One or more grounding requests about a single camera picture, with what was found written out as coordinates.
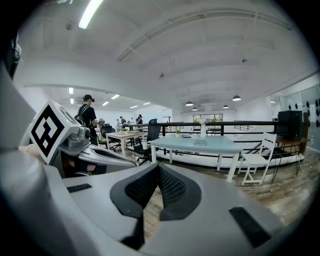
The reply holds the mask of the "black office chair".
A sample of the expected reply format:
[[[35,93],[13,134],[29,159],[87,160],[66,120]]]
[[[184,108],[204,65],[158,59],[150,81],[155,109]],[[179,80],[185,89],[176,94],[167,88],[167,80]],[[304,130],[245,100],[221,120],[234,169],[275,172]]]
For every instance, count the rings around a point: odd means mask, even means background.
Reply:
[[[106,139],[106,141],[109,143],[109,149],[113,150],[114,152],[116,151],[116,149],[118,147],[121,146],[121,141],[119,139],[113,138],[113,137],[108,137],[106,136],[106,134],[109,133],[115,133],[115,129],[109,124],[106,123],[104,124],[101,128],[100,128],[100,134],[101,136]]]
[[[148,123],[148,132],[147,132],[147,138],[146,142],[154,141],[159,138],[161,126],[158,124],[158,121],[156,118],[151,119]],[[142,155],[141,157],[137,158],[137,161],[141,162],[139,163],[139,166],[144,164],[145,162],[152,161],[152,150],[151,146],[148,144],[147,146],[143,146],[143,139],[140,137],[137,137],[135,139],[135,144],[133,146],[134,152],[138,153],[139,155]]]

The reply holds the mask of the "group of ceiling light panels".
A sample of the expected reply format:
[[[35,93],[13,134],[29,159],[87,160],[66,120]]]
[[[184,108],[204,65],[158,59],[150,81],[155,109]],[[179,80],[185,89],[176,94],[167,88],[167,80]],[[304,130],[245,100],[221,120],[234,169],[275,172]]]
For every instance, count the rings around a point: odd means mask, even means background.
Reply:
[[[134,110],[151,105],[151,102],[148,100],[139,100],[103,90],[70,87],[68,89],[68,94],[69,97],[73,99],[73,102],[77,104],[83,102],[83,97],[85,95],[91,95],[94,100],[94,107]]]

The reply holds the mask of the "white folding chair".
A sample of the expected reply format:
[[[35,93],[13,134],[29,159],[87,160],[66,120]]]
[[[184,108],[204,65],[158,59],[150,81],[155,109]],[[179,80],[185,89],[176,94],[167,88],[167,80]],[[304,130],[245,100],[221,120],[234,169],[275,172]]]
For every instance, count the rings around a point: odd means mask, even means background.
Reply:
[[[263,133],[263,137],[261,140],[261,145],[258,153],[246,153],[242,154],[240,167],[238,169],[237,174],[243,173],[242,165],[244,162],[247,163],[247,169],[245,171],[245,175],[241,185],[245,184],[259,184],[261,185],[266,177],[267,171],[269,169],[269,165],[272,160],[272,156],[274,153],[274,149],[276,147],[276,134],[271,134],[268,132]],[[264,168],[264,172],[260,179],[254,179],[250,169],[254,168],[253,174],[256,173],[258,168]]]

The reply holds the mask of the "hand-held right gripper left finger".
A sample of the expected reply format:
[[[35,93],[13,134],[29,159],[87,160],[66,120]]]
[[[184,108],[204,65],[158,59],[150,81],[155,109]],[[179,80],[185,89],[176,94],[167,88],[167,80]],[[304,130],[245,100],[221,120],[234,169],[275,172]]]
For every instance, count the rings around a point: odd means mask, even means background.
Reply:
[[[158,186],[157,164],[121,171],[65,178],[79,208],[98,227],[124,245],[139,250],[156,229],[146,207]]]

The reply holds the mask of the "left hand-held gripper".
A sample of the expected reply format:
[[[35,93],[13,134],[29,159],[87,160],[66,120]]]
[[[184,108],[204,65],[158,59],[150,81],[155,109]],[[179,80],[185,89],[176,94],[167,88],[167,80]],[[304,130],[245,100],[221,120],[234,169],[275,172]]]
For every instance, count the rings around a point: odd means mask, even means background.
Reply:
[[[63,178],[95,175],[97,164],[136,167],[133,160],[112,150],[85,150],[91,144],[91,131],[83,118],[88,108],[81,107],[73,117],[62,105],[48,100],[29,126],[30,140],[44,162],[57,168]]]

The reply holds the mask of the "long fluorescent tube light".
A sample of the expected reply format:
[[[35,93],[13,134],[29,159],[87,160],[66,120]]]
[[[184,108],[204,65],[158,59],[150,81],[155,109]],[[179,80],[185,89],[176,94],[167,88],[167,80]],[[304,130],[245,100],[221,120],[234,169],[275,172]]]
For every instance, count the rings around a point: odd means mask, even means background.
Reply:
[[[78,23],[80,29],[87,29],[92,17],[104,0],[90,0]]]

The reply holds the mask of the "wooden side table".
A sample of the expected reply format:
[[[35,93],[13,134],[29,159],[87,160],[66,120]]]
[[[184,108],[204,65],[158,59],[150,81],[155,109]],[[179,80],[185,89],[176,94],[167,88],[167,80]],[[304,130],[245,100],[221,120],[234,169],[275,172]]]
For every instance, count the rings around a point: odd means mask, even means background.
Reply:
[[[301,162],[305,159],[304,153],[307,142],[307,138],[287,140],[281,136],[276,137],[275,149],[271,160],[274,168],[271,179],[272,183],[274,182],[280,167],[295,164],[295,174],[298,175],[299,170],[302,170]]]

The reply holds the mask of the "person's left forearm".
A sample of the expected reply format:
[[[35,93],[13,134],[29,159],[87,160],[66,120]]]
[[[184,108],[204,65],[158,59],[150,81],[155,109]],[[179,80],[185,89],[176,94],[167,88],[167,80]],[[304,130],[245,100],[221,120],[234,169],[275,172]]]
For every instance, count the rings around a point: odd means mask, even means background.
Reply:
[[[42,158],[40,153],[38,152],[37,147],[34,144],[29,144],[28,146],[19,146],[18,150],[20,152],[29,154],[35,158],[37,158],[42,164],[45,164],[45,160]]]

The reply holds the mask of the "group of black wall ornaments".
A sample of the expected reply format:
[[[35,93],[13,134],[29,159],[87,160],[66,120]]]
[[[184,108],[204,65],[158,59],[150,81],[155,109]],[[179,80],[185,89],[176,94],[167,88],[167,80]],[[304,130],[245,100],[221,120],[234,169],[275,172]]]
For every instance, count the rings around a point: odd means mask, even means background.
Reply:
[[[289,98],[287,108],[298,115],[302,127],[320,129],[320,98]]]

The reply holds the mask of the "light blue table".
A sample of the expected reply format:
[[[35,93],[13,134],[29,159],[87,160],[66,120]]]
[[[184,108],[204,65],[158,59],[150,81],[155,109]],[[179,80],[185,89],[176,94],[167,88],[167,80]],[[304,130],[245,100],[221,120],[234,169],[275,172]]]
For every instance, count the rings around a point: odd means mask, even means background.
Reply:
[[[207,145],[194,145],[195,140],[206,140]],[[210,153],[223,155],[232,155],[232,162],[226,178],[227,182],[231,182],[235,174],[238,163],[239,154],[242,153],[243,148],[237,145],[228,137],[222,136],[206,136],[201,138],[199,136],[191,138],[176,137],[175,135],[166,135],[161,138],[149,142],[151,146],[151,162],[157,162],[156,148],[163,148],[166,150],[178,150],[195,153]]]

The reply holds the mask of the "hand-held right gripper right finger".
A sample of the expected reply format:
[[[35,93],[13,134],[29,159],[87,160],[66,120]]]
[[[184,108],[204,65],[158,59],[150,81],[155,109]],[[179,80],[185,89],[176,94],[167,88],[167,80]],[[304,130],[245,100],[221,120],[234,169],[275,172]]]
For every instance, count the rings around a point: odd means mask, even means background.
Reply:
[[[264,250],[283,225],[234,184],[159,164],[163,210],[151,250]]]

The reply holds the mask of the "black metal railing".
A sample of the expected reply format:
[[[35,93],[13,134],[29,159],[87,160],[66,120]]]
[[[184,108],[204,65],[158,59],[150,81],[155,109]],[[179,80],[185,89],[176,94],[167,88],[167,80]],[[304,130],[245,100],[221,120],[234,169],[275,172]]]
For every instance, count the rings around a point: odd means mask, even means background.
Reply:
[[[209,121],[205,126],[207,136],[234,136],[235,143],[244,145],[246,154],[255,154],[262,145],[262,134],[277,133],[277,122],[274,121]],[[130,139],[130,146],[140,146],[147,139],[150,126],[156,126],[157,137],[164,137],[168,134],[178,133],[179,135],[200,135],[201,124],[198,122],[158,122],[152,119],[148,123],[130,124],[129,131],[142,132],[137,139]]]

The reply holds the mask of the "black cabinet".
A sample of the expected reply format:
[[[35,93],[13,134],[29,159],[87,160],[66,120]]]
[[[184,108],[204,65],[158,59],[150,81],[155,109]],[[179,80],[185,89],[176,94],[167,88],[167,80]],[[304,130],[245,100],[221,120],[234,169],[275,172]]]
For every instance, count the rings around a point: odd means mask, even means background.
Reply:
[[[288,141],[302,137],[303,112],[301,110],[280,111],[277,115],[277,135]]]

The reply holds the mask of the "light wooden desk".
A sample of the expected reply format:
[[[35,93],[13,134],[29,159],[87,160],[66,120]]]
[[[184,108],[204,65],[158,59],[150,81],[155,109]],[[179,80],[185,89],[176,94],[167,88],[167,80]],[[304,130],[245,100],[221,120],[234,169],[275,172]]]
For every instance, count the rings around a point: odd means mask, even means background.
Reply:
[[[138,138],[140,136],[143,136],[144,133],[143,132],[139,132],[139,131],[124,131],[124,132],[111,132],[111,133],[106,133],[106,144],[107,144],[107,149],[111,150],[111,146],[109,143],[110,138],[116,139],[116,140],[120,140],[120,146],[121,146],[121,152],[122,152],[122,156],[126,157],[126,140],[127,139],[134,139],[134,138]]]

